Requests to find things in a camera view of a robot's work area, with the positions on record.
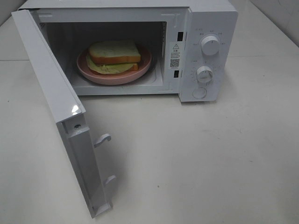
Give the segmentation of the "white microwave oven body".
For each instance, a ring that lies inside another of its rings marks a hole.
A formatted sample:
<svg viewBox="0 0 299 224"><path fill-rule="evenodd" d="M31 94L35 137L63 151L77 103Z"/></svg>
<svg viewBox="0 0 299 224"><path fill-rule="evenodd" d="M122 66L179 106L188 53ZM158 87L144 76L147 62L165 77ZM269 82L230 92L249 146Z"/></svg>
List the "white microwave oven body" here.
<svg viewBox="0 0 299 224"><path fill-rule="evenodd" d="M77 57L93 42L132 39L146 47L161 82L152 85L72 85L79 96L178 94L182 102L214 101L238 17L227 0L28 0L19 9L39 17L41 31L70 82ZM218 53L207 56L201 40L216 35ZM197 80L208 66L213 79ZM204 87L205 98L192 92Z"/></svg>

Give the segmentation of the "white round door button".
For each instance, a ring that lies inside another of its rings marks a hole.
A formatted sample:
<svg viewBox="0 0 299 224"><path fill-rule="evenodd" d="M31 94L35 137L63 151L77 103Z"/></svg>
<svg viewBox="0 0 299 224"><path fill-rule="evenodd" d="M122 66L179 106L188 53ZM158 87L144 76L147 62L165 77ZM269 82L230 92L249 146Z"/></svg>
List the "white round door button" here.
<svg viewBox="0 0 299 224"><path fill-rule="evenodd" d="M199 87L192 92L194 98L202 99L205 98L207 94L207 90L204 87Z"/></svg>

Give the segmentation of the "white lower timer knob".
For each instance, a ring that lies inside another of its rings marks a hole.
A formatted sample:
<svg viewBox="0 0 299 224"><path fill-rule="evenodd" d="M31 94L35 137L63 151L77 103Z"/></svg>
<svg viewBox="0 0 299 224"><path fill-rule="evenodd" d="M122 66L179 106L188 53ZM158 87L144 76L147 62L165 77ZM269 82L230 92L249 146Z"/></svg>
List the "white lower timer knob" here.
<svg viewBox="0 0 299 224"><path fill-rule="evenodd" d="M201 66L196 71L197 80L200 83L208 83L213 79L213 72L208 66Z"/></svg>

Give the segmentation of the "white upper power knob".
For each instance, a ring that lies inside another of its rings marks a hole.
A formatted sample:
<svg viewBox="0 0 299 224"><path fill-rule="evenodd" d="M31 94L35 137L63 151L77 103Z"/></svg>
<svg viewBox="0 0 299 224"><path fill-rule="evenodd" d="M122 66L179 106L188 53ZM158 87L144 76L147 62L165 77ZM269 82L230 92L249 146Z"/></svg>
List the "white upper power knob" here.
<svg viewBox="0 0 299 224"><path fill-rule="evenodd" d="M218 53L220 49L220 41L216 35L210 34L201 40L201 50L207 56Z"/></svg>

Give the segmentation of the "white microwave door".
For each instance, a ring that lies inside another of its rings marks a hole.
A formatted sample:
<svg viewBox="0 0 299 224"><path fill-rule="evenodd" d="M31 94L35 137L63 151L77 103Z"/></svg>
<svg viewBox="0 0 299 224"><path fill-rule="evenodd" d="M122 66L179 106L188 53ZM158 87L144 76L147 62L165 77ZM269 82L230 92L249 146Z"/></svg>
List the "white microwave door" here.
<svg viewBox="0 0 299 224"><path fill-rule="evenodd" d="M111 135L101 135L92 141L86 123L84 106L79 100L48 41L41 31L39 17L29 10L12 12L21 40L49 105L60 137L70 159L75 176L91 217L111 209L107 185L114 175L102 180L96 161L95 149L110 141Z"/></svg>

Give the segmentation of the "toast sandwich with lettuce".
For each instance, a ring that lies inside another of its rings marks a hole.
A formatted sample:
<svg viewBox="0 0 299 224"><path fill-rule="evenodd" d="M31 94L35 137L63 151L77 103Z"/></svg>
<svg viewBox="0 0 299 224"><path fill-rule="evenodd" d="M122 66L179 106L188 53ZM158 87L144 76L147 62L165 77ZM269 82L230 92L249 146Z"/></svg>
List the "toast sandwich with lettuce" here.
<svg viewBox="0 0 299 224"><path fill-rule="evenodd" d="M86 55L88 68L104 75L137 71L140 61L141 54L132 40L95 42Z"/></svg>

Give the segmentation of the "glass microwave turntable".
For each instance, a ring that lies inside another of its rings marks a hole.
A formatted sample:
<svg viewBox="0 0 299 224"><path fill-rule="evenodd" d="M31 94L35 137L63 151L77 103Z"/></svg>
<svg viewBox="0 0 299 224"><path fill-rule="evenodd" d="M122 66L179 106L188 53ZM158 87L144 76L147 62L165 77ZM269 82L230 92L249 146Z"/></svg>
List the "glass microwave turntable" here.
<svg viewBox="0 0 299 224"><path fill-rule="evenodd" d="M156 74L156 69L154 65L154 61L151 62L149 70L140 78L137 80L127 83L127 84L122 84L122 85L140 85L140 86L145 86L145 85L152 85L155 82L161 82L162 78ZM83 75L79 72L78 68L77 71L74 72L70 76L70 83L74 86L77 87L83 87L83 86L91 86L91 85L102 85L102 84L96 84L93 83L89 80L87 80Z"/></svg>

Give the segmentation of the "pink round plate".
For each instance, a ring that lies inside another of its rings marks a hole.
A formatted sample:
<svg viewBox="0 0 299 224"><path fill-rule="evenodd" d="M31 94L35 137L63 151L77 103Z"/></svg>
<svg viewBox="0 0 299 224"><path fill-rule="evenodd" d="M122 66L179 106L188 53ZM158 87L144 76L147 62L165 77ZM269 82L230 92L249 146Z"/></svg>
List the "pink round plate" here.
<svg viewBox="0 0 299 224"><path fill-rule="evenodd" d="M141 53L141 61L137 64L138 70L127 70L118 74L101 74L89 68L86 57L88 50L84 50L77 58L79 72L87 80L102 85L127 84L142 77L150 68L152 62L151 53L143 46L137 46Z"/></svg>

